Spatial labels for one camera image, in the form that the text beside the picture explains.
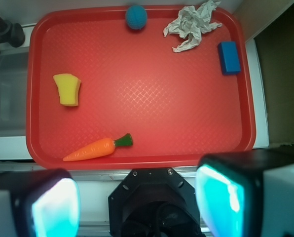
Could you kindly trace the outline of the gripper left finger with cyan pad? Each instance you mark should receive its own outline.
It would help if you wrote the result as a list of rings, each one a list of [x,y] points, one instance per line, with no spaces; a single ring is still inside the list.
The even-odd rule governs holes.
[[[0,172],[0,237],[75,237],[80,212],[68,171]]]

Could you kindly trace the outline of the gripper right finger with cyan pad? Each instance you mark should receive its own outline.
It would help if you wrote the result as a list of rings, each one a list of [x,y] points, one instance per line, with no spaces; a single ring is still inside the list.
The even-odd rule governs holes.
[[[207,154],[195,196],[215,237],[294,237],[294,150]]]

